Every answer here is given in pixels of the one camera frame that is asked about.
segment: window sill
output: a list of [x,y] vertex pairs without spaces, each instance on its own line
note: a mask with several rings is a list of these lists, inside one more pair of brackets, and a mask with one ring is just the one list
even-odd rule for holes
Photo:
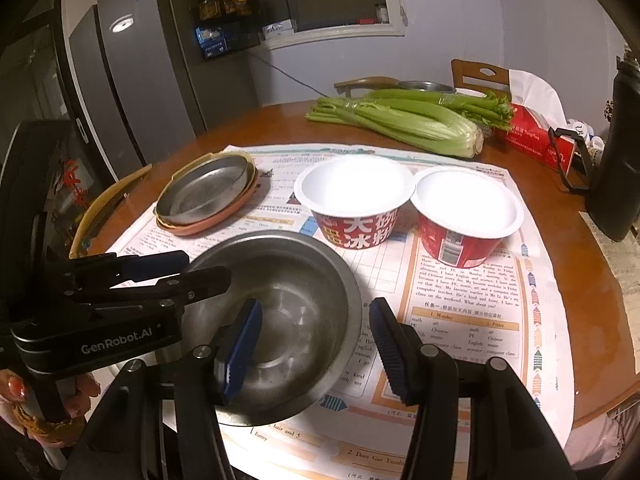
[[338,38],[360,38],[363,36],[404,36],[402,27],[391,23],[375,23],[373,25],[345,25],[343,27],[317,28],[305,30],[288,36],[280,36],[264,40],[254,49],[275,50],[284,46],[292,46],[313,41],[337,40]]

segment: barcode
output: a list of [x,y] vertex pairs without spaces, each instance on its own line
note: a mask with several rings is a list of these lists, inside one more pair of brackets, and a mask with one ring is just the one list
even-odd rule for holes
[[446,240],[443,240],[440,244],[440,256],[438,259],[449,265],[457,265],[462,254],[462,245],[450,244]]
[[444,237],[444,239],[447,242],[451,242],[452,244],[458,244],[460,245],[462,243],[462,237],[464,235],[461,235],[460,233],[457,233],[455,231],[449,231],[447,230],[447,235]]

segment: red package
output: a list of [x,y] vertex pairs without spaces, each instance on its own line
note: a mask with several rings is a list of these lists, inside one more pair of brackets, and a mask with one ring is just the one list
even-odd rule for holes
[[[511,119],[513,129],[505,136],[506,141],[523,153],[557,169],[556,152],[549,143],[549,125],[538,113],[522,105],[512,105],[514,116]],[[566,173],[574,158],[575,141],[569,137],[556,137],[560,153],[560,166]]]

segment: screw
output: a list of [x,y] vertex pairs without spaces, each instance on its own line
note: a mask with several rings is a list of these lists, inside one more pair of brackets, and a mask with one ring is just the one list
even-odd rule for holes
[[142,366],[142,359],[133,359],[124,365],[127,372],[135,372]]
[[436,357],[438,355],[438,347],[435,345],[422,345],[420,347],[420,353],[425,357]]
[[499,372],[506,370],[507,368],[507,361],[500,357],[492,357],[489,364],[491,365],[491,368],[498,370]]
[[211,348],[207,345],[196,346],[193,349],[193,356],[198,359],[204,359],[205,357],[209,357],[211,355]]

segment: human hand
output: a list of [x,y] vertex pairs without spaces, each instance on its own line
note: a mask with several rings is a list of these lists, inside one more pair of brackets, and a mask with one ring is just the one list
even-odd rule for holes
[[90,397],[100,395],[100,384],[91,374],[76,376],[76,393],[63,399],[71,421],[53,424],[40,421],[24,412],[29,387],[11,370],[0,370],[0,416],[17,431],[47,447],[73,445],[84,428],[84,414],[91,409]]

